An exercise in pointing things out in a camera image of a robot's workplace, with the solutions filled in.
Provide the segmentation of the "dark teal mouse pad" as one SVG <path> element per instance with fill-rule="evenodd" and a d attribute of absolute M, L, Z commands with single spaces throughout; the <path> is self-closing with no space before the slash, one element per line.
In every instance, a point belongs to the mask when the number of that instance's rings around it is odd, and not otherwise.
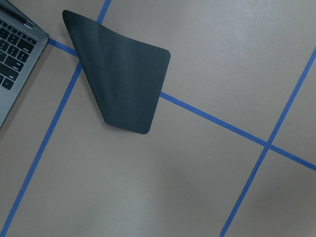
<path fill-rule="evenodd" d="M 64 10 L 63 21 L 104 122 L 150 131 L 171 54 Z"/>

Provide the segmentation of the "grey laptop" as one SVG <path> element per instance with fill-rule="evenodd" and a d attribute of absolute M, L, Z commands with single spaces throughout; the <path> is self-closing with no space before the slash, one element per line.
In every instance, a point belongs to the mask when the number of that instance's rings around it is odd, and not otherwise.
<path fill-rule="evenodd" d="M 48 34 L 7 0 L 0 2 L 0 123 L 48 43 Z"/>

